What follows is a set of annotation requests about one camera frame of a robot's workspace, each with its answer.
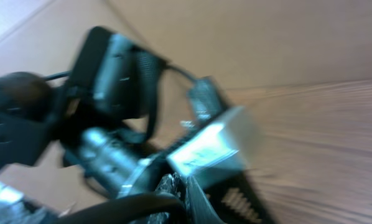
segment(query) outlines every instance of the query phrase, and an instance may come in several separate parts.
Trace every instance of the black wire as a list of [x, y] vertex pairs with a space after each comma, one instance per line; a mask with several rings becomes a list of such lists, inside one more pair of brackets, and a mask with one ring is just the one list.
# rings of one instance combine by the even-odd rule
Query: black wire
[[176, 72], [179, 72], [181, 75], [183, 75], [184, 77], [186, 77], [187, 79], [189, 79], [191, 82], [195, 82], [197, 80], [197, 78], [191, 74], [190, 72], [182, 69], [182, 68], [179, 68], [178, 66], [175, 66], [175, 65], [168, 65], [167, 67], [168, 69], [171, 69], [173, 71], [176, 71]]
[[44, 80], [45, 81], [51, 81], [51, 80], [55, 80], [55, 79], [58, 79], [58, 78], [64, 78], [64, 77], [67, 77], [69, 73], [70, 73], [70, 71], [56, 73], [56, 74], [44, 77]]
[[176, 196], [151, 192], [109, 200], [63, 217], [56, 224], [125, 224], [159, 212], [168, 212], [179, 223], [187, 223], [186, 209]]

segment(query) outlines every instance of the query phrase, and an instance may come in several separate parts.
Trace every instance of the wooden surface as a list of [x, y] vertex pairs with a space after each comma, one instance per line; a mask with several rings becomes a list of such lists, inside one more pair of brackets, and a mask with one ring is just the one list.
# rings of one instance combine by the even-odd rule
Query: wooden surface
[[149, 45], [224, 88], [372, 78], [372, 0], [107, 0]]
[[372, 223], [372, 81], [228, 96], [264, 133], [251, 177], [281, 223]]

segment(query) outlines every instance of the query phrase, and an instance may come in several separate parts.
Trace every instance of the black strap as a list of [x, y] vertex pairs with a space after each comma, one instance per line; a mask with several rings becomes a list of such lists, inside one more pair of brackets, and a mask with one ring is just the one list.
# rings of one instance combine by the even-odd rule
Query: black strap
[[137, 70], [140, 74], [142, 95], [146, 101], [149, 119], [146, 132], [139, 133], [131, 128], [119, 128], [118, 134], [129, 143], [140, 144], [150, 139], [156, 128], [158, 114], [159, 77], [165, 69], [165, 61], [144, 50], [136, 52]]

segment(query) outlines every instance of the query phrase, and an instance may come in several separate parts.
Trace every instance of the vent grille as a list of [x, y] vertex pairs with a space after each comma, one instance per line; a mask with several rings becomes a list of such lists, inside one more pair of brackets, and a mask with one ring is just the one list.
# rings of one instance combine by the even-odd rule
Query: vent grille
[[258, 213], [251, 208], [251, 203], [248, 202], [239, 188], [229, 188], [221, 202], [251, 223], [262, 222]]

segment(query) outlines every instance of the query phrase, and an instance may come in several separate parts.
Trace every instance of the wood grain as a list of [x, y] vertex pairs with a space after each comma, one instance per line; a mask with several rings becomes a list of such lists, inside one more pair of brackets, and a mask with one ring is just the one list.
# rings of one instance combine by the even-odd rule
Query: wood grain
[[372, 81], [228, 91], [266, 139], [251, 171], [283, 223], [372, 223]]

